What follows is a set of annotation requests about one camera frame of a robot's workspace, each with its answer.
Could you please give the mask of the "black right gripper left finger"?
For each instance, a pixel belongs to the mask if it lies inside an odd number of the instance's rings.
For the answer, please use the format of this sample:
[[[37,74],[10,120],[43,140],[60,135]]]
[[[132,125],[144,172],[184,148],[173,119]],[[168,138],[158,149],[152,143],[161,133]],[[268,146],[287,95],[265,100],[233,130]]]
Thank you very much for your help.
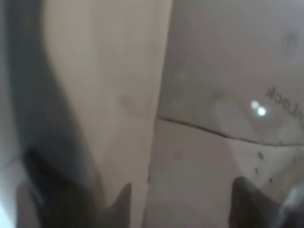
[[[128,228],[132,185],[125,184],[109,207],[98,204],[95,193],[71,180],[36,150],[22,161],[29,177],[17,190],[18,228]]]

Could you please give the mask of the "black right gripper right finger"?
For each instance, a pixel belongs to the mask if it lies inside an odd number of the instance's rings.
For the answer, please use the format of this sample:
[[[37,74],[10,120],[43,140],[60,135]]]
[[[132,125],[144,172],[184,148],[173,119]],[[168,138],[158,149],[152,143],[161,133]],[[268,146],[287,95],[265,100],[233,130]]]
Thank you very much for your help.
[[[230,228],[302,228],[304,212],[273,201],[244,177],[232,184]]]

